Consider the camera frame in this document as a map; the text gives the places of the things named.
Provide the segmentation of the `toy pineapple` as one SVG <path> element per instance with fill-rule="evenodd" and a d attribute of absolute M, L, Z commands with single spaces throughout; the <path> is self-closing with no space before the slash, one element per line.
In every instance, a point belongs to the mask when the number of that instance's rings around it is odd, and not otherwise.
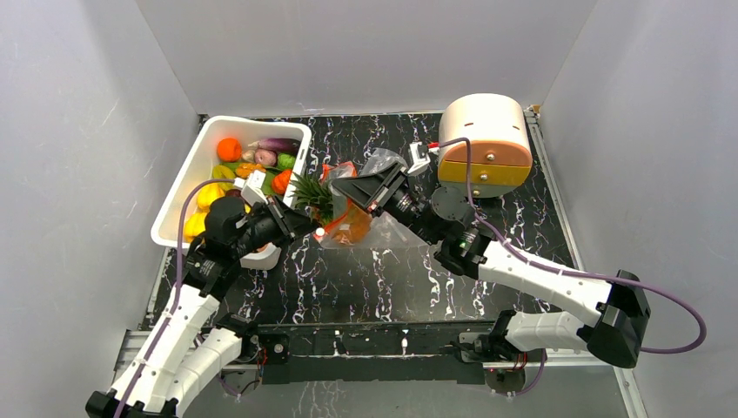
<path fill-rule="evenodd" d="M 296 174 L 291 185 L 296 207 L 307 209 L 319 222 L 323 232 L 315 236 L 323 247 L 356 246 L 370 232 L 372 218 L 335 192 L 330 180 Z"/>

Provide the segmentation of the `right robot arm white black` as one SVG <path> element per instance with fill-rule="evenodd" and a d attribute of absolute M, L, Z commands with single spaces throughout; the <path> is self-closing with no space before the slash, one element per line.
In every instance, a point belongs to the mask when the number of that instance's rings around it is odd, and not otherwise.
<path fill-rule="evenodd" d="M 622 284 L 620 277 L 587 279 L 580 271 L 516 250 L 474 225 L 475 211 L 460 190 L 442 186 L 428 198 L 413 196 L 399 163 L 334 180 L 332 188 L 372 216 L 387 214 L 436 245 L 433 257 L 450 273 L 501 284 L 560 309 L 501 313 L 488 334 L 454 342 L 467 361 L 511 361 L 537 349 L 564 348 L 587 351 L 615 367 L 635 367 L 650 318 L 641 288 Z"/>

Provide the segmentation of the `clear zip bag orange zipper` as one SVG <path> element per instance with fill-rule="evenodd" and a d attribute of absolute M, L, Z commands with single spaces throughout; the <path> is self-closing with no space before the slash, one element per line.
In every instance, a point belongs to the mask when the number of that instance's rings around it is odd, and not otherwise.
<path fill-rule="evenodd" d="M 361 170 L 352 162 L 337 165 L 323 165 L 319 176 L 321 185 L 329 186 L 335 179 L 352 178 L 357 175 L 374 174 L 390 164 L 405 160 L 396 152 L 378 148 L 373 151 Z M 340 248 L 410 248 L 423 246 L 425 242 L 401 225 L 387 213 L 374 218 L 363 212 L 346 197 L 333 189 L 331 216 L 314 234 L 313 238 L 326 249 Z"/>

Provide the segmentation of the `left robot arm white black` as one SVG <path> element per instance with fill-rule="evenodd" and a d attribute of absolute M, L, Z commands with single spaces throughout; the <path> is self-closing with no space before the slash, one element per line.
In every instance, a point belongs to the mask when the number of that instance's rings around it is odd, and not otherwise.
<path fill-rule="evenodd" d="M 215 200 L 204 231 L 178 265 L 167 309 L 111 388 L 90 396 L 87 415 L 180 417 L 224 366 L 255 359 L 257 326 L 236 314 L 222 319 L 195 350 L 190 347 L 240 275 L 243 257 L 268 244 L 288 245 L 317 229 L 317 220 L 274 197 L 250 209 L 238 197 Z"/>

